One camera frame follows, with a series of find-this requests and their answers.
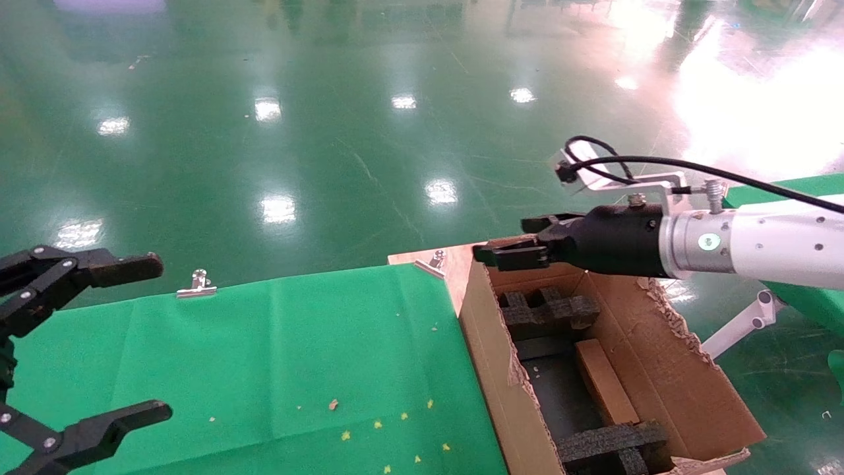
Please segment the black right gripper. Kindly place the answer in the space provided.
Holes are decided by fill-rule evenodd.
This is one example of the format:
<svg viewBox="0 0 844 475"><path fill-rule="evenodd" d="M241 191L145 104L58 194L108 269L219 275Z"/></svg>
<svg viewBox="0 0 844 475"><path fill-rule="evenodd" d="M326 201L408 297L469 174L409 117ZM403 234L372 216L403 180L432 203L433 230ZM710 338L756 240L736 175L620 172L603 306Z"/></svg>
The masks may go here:
<svg viewBox="0 0 844 475"><path fill-rule="evenodd" d="M603 205L587 214L543 214L521 219L525 234L549 236L549 253L535 239L473 246L473 260L501 272L548 268L563 262L599 274L663 277L660 205Z"/></svg>

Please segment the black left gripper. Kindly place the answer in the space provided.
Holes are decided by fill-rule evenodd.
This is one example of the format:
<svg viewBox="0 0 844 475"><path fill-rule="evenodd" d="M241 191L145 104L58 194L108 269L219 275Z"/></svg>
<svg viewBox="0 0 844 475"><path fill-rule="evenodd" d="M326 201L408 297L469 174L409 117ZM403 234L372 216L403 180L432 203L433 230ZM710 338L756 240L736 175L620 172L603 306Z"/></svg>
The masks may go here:
<svg viewBox="0 0 844 475"><path fill-rule="evenodd" d="M40 245L1 261L1 396L15 382L15 344L87 288L111 288L159 278L164 264L156 253L116 257L107 249L65 251ZM1 430L31 448L7 474L67 474L115 456L132 431L173 416L169 404L148 400L81 419L55 431L12 406L1 404Z"/></svg>

